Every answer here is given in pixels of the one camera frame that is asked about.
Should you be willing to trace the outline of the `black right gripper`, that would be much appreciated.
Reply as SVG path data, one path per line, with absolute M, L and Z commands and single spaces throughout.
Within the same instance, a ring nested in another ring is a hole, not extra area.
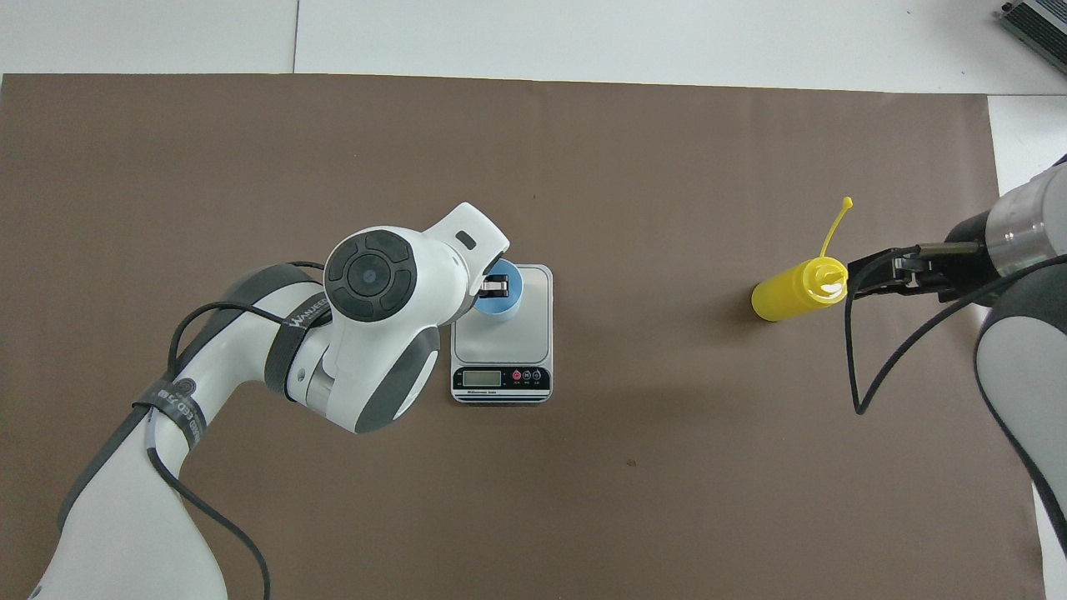
M 950 228 L 945 243 L 978 243 L 980 251 L 968 255 L 949 255 L 929 260 L 930 270 L 917 277 L 924 293 L 936 293 L 941 303 L 951 303 L 997 280 L 997 269 L 984 246 L 989 212 L 981 212 Z M 849 280 L 856 296 L 899 295 L 917 293 L 911 277 L 902 277 L 912 254 L 907 249 L 891 247 L 849 262 Z

